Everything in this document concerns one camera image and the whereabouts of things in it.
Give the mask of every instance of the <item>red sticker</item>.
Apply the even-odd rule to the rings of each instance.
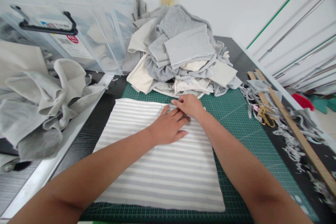
[[[72,43],[78,44],[78,39],[76,38],[76,36],[67,35],[66,37],[67,37]]]

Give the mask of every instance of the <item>striped fabric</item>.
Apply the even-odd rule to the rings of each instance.
[[[166,104],[118,99],[94,152],[149,126]],[[159,145],[122,173],[96,202],[225,211],[212,146],[191,119],[187,136]]]

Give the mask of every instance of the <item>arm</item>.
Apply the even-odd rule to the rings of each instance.
[[[115,142],[69,167],[47,183],[9,223],[77,223],[81,213],[131,164],[156,145],[184,137],[190,118],[168,105],[148,128]]]
[[[256,223],[312,223],[269,170],[210,113],[196,96],[172,103],[204,129],[218,160]]]

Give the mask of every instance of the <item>floor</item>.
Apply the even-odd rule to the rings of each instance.
[[[336,112],[327,108],[328,113],[324,114],[319,110],[315,110],[315,114],[319,119],[323,129],[336,141]]]

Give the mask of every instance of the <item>white wall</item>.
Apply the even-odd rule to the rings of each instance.
[[[149,9],[160,6],[161,0],[145,0]],[[213,34],[234,37],[247,46],[286,0],[175,0],[192,14],[207,19]],[[291,0],[273,20],[249,51],[260,58],[318,0]],[[274,74],[302,54],[336,33],[336,0],[326,0],[295,29],[262,62]],[[302,77],[308,69],[326,60],[336,51],[329,46],[300,67],[279,79],[283,85]]]

